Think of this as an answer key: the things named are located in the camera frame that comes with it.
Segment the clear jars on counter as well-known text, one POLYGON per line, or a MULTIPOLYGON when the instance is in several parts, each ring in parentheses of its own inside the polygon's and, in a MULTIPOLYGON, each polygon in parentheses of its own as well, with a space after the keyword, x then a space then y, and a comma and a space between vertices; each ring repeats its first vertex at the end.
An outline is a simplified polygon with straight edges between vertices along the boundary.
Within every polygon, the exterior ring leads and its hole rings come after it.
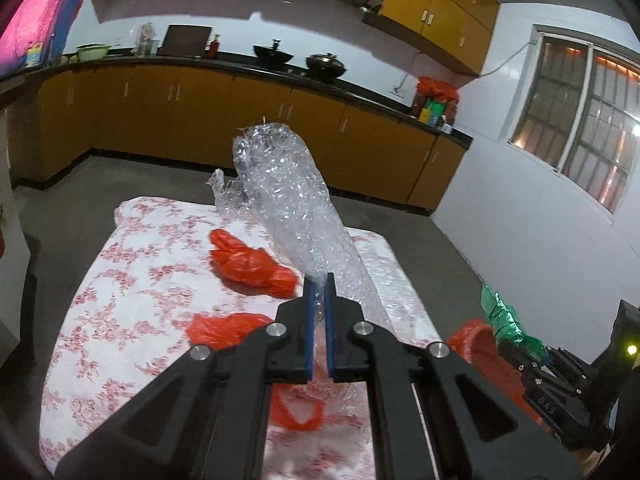
POLYGON ((152 22, 144 23, 138 30, 135 56, 151 56, 157 51, 158 41, 155 38, 156 32, 152 22))

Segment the red bottle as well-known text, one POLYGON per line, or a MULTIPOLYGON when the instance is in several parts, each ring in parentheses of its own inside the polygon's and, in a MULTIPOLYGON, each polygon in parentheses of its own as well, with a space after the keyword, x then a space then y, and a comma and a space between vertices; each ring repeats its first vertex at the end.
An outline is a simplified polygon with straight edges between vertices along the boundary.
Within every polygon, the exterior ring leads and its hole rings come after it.
POLYGON ((216 34, 214 36, 214 39, 212 40, 212 42, 209 44, 207 48, 206 58, 216 58, 218 54, 219 45, 220 45, 219 35, 216 34))

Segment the barred window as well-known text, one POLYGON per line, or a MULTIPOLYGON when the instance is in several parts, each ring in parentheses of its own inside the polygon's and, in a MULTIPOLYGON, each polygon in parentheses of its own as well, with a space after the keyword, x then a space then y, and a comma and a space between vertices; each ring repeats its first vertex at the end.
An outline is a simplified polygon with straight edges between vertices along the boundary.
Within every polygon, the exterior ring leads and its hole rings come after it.
POLYGON ((639 157, 639 55, 586 35, 537 32, 509 144, 616 211, 639 157))

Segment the red plastic trash basket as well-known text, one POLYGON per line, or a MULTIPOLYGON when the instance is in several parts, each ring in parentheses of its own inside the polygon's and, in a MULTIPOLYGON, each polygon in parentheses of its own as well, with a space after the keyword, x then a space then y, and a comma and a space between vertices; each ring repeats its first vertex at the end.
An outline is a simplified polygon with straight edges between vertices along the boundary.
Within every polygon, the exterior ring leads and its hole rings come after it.
POLYGON ((525 402, 521 373, 499 356, 491 326, 483 320, 462 325, 447 340, 448 346, 492 382, 539 426, 542 419, 525 402))

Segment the small red plastic bag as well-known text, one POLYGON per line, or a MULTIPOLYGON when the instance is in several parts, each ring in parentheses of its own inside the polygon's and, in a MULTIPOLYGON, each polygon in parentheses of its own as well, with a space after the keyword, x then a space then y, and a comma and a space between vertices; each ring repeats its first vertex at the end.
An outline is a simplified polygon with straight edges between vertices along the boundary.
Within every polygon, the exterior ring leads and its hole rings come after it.
MULTIPOLYGON (((191 344, 206 344, 219 351, 240 344, 253 330, 272 323, 272 319, 259 313, 233 313, 228 316, 194 315, 186 329, 191 344)), ((285 393, 294 391, 293 386, 275 385, 272 387, 270 422, 293 431, 314 431, 323 424, 324 403, 304 397, 304 403, 312 408, 311 416, 301 422, 285 403, 285 393)))

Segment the black wok left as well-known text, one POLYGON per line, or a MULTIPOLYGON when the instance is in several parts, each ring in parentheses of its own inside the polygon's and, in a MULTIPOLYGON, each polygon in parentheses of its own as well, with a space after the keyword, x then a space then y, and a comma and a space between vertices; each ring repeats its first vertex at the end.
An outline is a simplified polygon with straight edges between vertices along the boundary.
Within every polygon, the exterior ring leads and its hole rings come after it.
POLYGON ((269 47, 254 46, 253 51, 257 58, 257 63, 267 68, 282 70, 294 58, 294 55, 283 52, 280 49, 280 43, 280 39, 273 39, 269 47))

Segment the white cabinet with flower decal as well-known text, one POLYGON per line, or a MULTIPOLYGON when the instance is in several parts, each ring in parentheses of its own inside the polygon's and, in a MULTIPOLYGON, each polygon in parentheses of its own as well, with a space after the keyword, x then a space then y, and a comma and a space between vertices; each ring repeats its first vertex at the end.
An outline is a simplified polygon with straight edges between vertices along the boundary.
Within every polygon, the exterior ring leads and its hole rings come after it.
POLYGON ((0 315, 1 363, 20 343, 24 284, 30 259, 18 218, 10 179, 6 111, 1 113, 1 260, 0 315))

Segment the floral white red tablecloth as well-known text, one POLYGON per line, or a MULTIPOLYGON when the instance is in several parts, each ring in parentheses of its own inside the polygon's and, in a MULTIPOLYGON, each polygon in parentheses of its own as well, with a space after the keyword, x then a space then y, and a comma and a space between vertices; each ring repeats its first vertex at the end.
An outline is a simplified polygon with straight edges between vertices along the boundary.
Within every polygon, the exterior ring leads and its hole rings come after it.
MULTIPOLYGON (((276 313, 278 300, 238 292, 209 264, 209 234, 225 229, 247 245, 272 248, 251 218, 224 218, 212 205, 142 196, 114 212, 115 227, 67 310, 44 381, 39 454, 49 470, 109 418, 189 345, 195 315, 276 313)), ((371 428, 363 386, 347 387, 338 405, 311 385, 289 392, 299 418, 311 399, 326 406, 322 427, 268 431, 268 479, 370 479, 371 428)))

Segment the green enamel pot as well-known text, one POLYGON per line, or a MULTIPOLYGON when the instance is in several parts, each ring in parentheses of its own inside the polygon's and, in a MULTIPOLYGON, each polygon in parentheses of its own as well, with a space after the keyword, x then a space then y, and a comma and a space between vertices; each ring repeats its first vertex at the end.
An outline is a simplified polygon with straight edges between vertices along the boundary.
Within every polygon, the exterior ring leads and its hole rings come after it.
POLYGON ((102 60, 107 56, 110 46, 108 44, 83 44, 77 48, 79 62, 93 62, 102 60))

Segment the clear bubble wrap roll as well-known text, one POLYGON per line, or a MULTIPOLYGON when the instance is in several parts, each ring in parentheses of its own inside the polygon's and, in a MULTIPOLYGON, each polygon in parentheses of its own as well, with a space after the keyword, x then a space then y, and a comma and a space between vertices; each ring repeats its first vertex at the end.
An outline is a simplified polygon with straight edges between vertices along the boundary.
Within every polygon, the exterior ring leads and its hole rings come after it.
POLYGON ((274 252, 298 273, 318 288, 334 278, 336 292, 358 302, 367 321, 391 330, 390 316, 304 140, 276 122, 248 127, 232 141, 232 160, 236 178, 217 170, 208 181, 218 214, 256 220, 274 252))

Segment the red bag with containers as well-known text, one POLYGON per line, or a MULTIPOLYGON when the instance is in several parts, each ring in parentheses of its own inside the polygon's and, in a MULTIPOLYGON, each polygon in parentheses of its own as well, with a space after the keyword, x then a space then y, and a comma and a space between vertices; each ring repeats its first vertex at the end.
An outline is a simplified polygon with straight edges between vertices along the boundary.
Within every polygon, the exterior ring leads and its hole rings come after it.
POLYGON ((420 77, 410 115, 432 128, 454 124, 460 96, 446 81, 420 77))

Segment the lower wooden kitchen cabinets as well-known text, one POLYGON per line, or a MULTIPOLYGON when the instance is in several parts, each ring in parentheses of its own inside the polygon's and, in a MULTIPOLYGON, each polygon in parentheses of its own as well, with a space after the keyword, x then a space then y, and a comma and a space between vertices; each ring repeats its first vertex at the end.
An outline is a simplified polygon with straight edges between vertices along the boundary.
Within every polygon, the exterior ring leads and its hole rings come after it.
POLYGON ((1 102, 14 178, 42 184, 98 151, 229 169, 243 130, 282 122, 330 188, 431 212, 472 144, 327 84, 204 62, 47 68, 1 102))

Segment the black wok with lid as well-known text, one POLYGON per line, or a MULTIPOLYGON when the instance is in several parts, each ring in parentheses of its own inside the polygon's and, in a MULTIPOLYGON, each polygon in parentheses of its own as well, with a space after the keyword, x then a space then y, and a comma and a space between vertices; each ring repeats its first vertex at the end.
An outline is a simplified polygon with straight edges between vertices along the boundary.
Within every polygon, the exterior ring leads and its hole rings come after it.
POLYGON ((307 74, 310 78, 332 81, 346 73, 346 67, 332 53, 312 54, 306 57, 307 74))

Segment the green plastic wrapper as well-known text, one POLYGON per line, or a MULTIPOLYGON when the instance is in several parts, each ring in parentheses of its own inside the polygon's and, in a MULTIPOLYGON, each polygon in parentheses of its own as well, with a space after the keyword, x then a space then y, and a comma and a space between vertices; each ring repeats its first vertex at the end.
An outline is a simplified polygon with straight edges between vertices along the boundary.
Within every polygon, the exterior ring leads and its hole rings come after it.
POLYGON ((480 306, 497 344, 508 342, 538 363, 548 359, 546 346, 541 340, 526 333, 516 309, 506 304, 500 294, 486 284, 483 285, 480 293, 480 306))

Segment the dark cutting board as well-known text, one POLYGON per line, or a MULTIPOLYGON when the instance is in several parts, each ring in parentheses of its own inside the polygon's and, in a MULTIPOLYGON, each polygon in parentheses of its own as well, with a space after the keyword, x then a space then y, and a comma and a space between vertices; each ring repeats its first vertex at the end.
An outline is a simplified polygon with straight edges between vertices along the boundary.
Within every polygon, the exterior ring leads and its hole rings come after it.
POLYGON ((211 32, 207 26, 171 24, 157 54, 172 58, 200 58, 211 32))

